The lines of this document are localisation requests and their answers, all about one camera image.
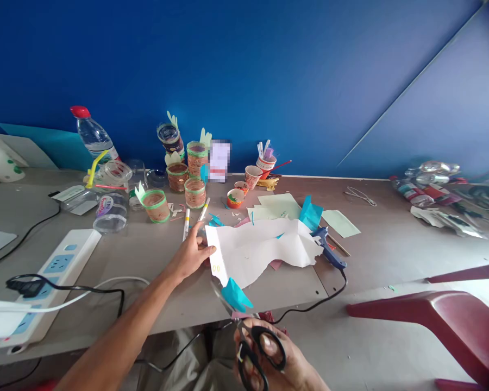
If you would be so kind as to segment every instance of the pants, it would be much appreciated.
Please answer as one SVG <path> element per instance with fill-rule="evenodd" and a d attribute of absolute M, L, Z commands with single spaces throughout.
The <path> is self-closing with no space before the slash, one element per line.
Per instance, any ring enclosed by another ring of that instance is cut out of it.
<path fill-rule="evenodd" d="M 199 331 L 190 328 L 149 337 L 140 357 L 163 368 Z M 141 364 L 137 391 L 245 391 L 233 373 L 234 331 L 235 325 L 230 325 L 215 333 L 210 362 L 201 335 L 164 373 Z"/>

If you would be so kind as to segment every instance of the blue glue gun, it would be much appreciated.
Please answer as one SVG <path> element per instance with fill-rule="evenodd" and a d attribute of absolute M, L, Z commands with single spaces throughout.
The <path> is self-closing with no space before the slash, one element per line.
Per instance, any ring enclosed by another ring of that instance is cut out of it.
<path fill-rule="evenodd" d="M 342 270 L 346 267 L 345 261 L 340 259 L 337 255 L 331 251 L 330 246 L 328 246 L 328 242 L 326 241 L 326 235 L 328 234 L 328 227 L 319 228 L 317 231 L 311 233 L 311 236 L 318 236 L 321 238 L 321 247 L 324 248 L 324 256 L 334 267 L 339 270 Z"/>

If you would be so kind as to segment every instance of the yellow straw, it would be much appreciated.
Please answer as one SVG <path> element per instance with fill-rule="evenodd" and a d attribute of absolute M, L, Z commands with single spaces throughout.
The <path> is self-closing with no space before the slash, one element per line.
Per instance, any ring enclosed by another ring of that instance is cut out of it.
<path fill-rule="evenodd" d="M 100 155 L 94 159 L 94 162 L 92 162 L 92 167 L 87 170 L 87 174 L 89 174 L 89 180 L 87 181 L 87 184 L 85 185 L 86 188 L 92 188 L 92 183 L 94 182 L 94 173 L 96 172 L 96 165 L 98 162 L 104 157 L 109 150 L 106 149 L 105 151 L 101 152 Z"/>

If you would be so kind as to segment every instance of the white cable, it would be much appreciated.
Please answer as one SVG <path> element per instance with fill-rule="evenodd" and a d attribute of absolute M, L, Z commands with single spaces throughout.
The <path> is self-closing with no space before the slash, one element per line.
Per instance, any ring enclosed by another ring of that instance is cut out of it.
<path fill-rule="evenodd" d="M 360 190 L 357 190 L 355 187 L 348 186 L 348 187 L 346 187 L 346 189 L 350 190 L 351 193 L 344 192 L 344 194 L 361 198 L 361 199 L 365 200 L 366 202 L 368 202 L 368 204 L 370 204 L 371 206 L 377 206 L 377 203 L 375 201 L 373 201 L 370 197 L 368 197 L 367 195 L 362 193 Z"/>
<path fill-rule="evenodd" d="M 141 278 L 141 277 L 114 277 L 108 280 L 105 280 L 103 282 L 100 282 L 98 285 L 96 285 L 94 288 L 100 288 L 100 286 L 105 285 L 108 282 L 112 281 L 117 281 L 117 280 L 136 280 L 136 281 L 141 281 L 144 282 L 146 285 L 150 285 L 150 282 L 147 280 Z M 74 302 L 77 302 L 80 299 L 83 299 L 85 296 L 87 296 L 89 293 L 93 292 L 85 292 L 84 294 L 81 294 L 80 296 L 75 297 L 72 300 L 66 301 L 65 303 L 60 304 L 59 306 L 56 307 L 50 307 L 50 308 L 7 308 L 7 307 L 0 307 L 0 312 L 53 312 L 57 310 L 61 310 L 62 308 L 67 307 L 68 305 L 73 304 Z"/>

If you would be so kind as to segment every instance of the blue wall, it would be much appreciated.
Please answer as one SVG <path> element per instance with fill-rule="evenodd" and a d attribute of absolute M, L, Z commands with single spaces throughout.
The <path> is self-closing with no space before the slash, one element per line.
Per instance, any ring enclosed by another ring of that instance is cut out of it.
<path fill-rule="evenodd" d="M 233 172 L 270 138 L 280 161 L 294 160 L 285 174 L 381 177 L 445 149 L 438 157 L 480 173 L 489 11 L 336 167 L 479 5 L 2 0 L 0 122 L 75 131 L 68 108 L 85 105 L 122 157 L 153 167 L 164 155 L 155 129 L 170 110 L 185 142 L 201 127 L 232 139 Z"/>

